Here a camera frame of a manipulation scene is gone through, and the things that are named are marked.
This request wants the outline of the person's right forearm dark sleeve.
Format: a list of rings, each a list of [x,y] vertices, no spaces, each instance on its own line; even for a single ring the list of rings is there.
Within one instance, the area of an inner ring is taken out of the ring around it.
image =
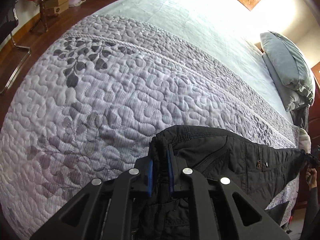
[[[319,239],[319,203],[316,187],[309,191],[308,206],[300,239]]]

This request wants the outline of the person's right hand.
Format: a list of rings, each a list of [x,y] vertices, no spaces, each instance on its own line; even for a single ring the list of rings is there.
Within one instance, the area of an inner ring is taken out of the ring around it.
[[[306,182],[309,190],[317,187],[317,170],[309,166],[306,170]]]

